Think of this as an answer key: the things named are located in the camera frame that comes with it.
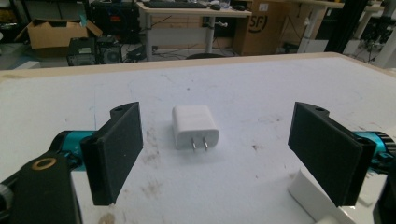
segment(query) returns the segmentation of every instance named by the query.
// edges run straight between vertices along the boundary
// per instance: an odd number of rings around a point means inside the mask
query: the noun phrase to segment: keyboard
[[[150,8],[207,8],[199,3],[187,2],[143,2],[143,5]]]

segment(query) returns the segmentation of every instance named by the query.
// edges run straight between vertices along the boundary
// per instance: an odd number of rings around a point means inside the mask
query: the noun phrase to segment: white power adapter
[[[219,129],[206,105],[177,105],[172,120],[178,149],[202,146],[207,150],[219,141]]]

